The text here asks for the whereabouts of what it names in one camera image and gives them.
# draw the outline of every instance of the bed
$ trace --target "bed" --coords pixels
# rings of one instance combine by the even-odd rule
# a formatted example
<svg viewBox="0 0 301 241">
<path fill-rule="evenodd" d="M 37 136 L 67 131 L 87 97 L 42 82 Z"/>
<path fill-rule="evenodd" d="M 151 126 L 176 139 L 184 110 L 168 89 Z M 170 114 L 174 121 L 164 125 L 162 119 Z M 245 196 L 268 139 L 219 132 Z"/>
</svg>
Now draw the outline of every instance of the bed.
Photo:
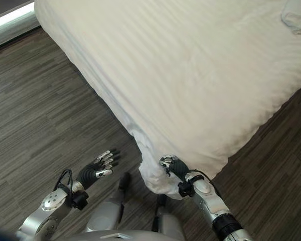
<svg viewBox="0 0 301 241">
<path fill-rule="evenodd" d="M 301 34 L 281 21 L 285 3 L 38 0 L 35 12 L 134 136 L 146 186 L 178 198 L 161 156 L 213 178 L 301 88 Z"/>
</svg>

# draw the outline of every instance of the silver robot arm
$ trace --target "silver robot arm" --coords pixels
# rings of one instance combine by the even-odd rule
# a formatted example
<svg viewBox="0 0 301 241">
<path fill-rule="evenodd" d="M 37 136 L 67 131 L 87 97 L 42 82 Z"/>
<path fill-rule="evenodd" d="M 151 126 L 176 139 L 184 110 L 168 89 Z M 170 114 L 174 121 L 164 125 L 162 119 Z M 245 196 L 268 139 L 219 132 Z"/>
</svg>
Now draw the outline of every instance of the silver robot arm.
<svg viewBox="0 0 301 241">
<path fill-rule="evenodd" d="M 22 241 L 46 241 L 57 230 L 58 224 L 71 209 L 82 210 L 86 205 L 88 194 L 85 190 L 99 178 L 113 173 L 112 168 L 118 163 L 119 151 L 110 150 L 100 154 L 89 165 L 85 166 L 72 180 L 70 169 L 66 169 L 60 176 L 53 192 L 49 193 L 38 209 L 30 214 L 18 229 L 16 235 Z M 61 183 L 61 179 L 68 174 L 68 185 Z"/>
<path fill-rule="evenodd" d="M 219 240 L 253 240 L 234 218 L 210 179 L 203 172 L 189 170 L 186 164 L 176 156 L 164 156 L 160 160 L 160 165 L 168 174 L 173 172 L 182 180 L 179 183 L 180 195 L 193 198 Z"/>
</svg>

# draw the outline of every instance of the black cable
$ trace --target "black cable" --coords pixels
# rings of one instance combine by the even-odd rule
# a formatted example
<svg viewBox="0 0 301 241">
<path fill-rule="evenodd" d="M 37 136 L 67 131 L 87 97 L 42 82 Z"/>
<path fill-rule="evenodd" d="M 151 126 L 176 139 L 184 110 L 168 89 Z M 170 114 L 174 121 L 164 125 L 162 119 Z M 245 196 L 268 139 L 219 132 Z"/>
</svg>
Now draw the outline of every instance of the black cable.
<svg viewBox="0 0 301 241">
<path fill-rule="evenodd" d="M 214 189 L 215 189 L 216 194 L 217 194 L 219 197 L 222 198 L 221 193 L 219 192 L 219 190 L 216 188 L 216 186 L 214 185 L 214 183 L 212 182 L 212 180 L 211 180 L 204 172 L 202 172 L 202 171 L 200 171 L 200 170 L 197 170 L 197 169 L 189 170 L 189 172 L 199 172 L 199 173 L 201 173 L 204 177 L 206 177 L 206 178 L 210 181 L 210 183 L 212 184 L 212 186 L 213 186 Z"/>
<path fill-rule="evenodd" d="M 61 175 L 59 176 L 58 181 L 57 181 L 57 183 L 56 183 L 56 185 L 55 185 L 53 191 L 57 190 L 58 185 L 61 183 L 61 180 L 64 178 L 64 176 L 65 176 L 66 174 L 68 174 L 68 182 L 67 182 L 67 185 L 70 184 L 69 198 L 70 198 L 70 200 L 72 200 L 72 185 L 73 185 L 73 180 L 72 180 L 72 171 L 71 171 L 70 169 L 65 169 L 65 170 L 61 173 Z"/>
</svg>

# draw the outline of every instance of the gray wood flooring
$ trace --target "gray wood flooring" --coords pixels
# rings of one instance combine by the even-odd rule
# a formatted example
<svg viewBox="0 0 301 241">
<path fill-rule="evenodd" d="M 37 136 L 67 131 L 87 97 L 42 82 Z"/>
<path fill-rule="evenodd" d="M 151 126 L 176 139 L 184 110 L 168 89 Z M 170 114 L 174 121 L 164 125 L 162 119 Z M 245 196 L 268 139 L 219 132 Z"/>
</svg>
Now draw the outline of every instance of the gray wood flooring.
<svg viewBox="0 0 301 241">
<path fill-rule="evenodd" d="M 125 153 L 120 166 L 88 189 L 88 206 L 62 222 L 56 239 L 80 232 L 125 171 L 133 182 L 121 228 L 150 230 L 156 195 L 138 172 L 134 139 L 42 29 L 0 50 L 0 228 L 15 231 L 64 168 L 76 174 L 109 147 Z M 301 90 L 214 182 L 256 240 L 301 240 Z M 216 240 L 191 200 L 168 205 L 188 240 Z"/>
</svg>

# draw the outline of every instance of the white bed sheet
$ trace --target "white bed sheet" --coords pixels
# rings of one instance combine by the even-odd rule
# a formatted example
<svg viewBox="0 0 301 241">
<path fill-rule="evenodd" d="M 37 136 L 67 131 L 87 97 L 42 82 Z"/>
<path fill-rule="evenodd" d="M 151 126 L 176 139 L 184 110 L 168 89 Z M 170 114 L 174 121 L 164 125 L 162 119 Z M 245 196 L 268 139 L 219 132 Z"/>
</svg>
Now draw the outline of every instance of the white bed sheet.
<svg viewBox="0 0 301 241">
<path fill-rule="evenodd" d="M 37 0 L 39 22 L 131 133 L 140 172 L 175 154 L 213 178 L 301 88 L 301 35 L 286 0 Z"/>
</svg>

